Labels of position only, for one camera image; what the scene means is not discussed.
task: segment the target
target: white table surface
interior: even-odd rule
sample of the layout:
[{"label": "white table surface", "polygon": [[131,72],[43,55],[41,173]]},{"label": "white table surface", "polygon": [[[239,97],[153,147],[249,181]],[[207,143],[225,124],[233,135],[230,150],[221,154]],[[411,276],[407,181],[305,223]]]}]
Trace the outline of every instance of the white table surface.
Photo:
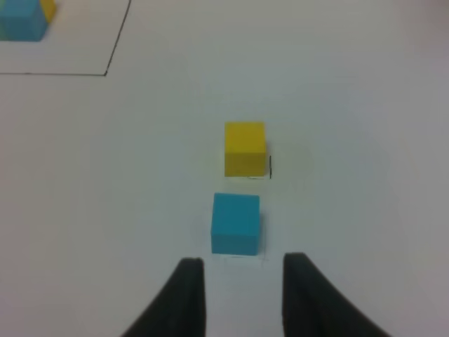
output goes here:
[{"label": "white table surface", "polygon": [[[134,0],[106,78],[0,77],[0,335],[120,336],[200,256],[208,336],[281,336],[282,257],[304,251],[392,335],[447,336],[446,14]],[[265,121],[272,180],[222,177],[240,119]],[[223,191],[261,196],[263,263],[211,256]]]}]

